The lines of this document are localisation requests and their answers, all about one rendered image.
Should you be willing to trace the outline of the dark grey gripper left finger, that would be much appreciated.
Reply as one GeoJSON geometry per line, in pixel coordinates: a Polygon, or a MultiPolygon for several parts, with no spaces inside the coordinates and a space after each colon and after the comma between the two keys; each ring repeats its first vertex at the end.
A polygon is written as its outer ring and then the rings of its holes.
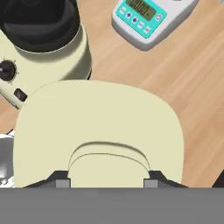
{"type": "Polygon", "coordinates": [[[67,175],[68,171],[54,171],[48,178],[27,185],[26,188],[36,188],[36,187],[70,188],[71,179],[67,175]]]}

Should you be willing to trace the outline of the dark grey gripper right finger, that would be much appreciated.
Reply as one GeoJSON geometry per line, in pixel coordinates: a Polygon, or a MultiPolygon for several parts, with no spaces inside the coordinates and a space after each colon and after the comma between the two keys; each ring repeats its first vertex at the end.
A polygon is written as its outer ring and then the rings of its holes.
{"type": "Polygon", "coordinates": [[[186,185],[167,179],[161,171],[150,171],[149,174],[150,177],[143,180],[144,188],[186,188],[186,185]]]}

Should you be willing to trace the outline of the steel sink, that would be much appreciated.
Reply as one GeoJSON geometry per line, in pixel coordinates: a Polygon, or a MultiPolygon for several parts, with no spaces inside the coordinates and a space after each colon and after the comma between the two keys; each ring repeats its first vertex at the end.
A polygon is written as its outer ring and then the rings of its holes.
{"type": "Polygon", "coordinates": [[[0,188],[14,187],[13,143],[13,131],[0,134],[0,188]]]}

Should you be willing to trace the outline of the white kitchen scale teal panel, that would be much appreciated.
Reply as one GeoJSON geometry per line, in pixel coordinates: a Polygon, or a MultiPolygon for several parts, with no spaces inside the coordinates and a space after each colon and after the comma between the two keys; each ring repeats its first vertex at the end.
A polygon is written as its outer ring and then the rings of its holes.
{"type": "Polygon", "coordinates": [[[142,51],[168,37],[193,12],[199,0],[118,0],[111,23],[115,31],[142,51]]]}

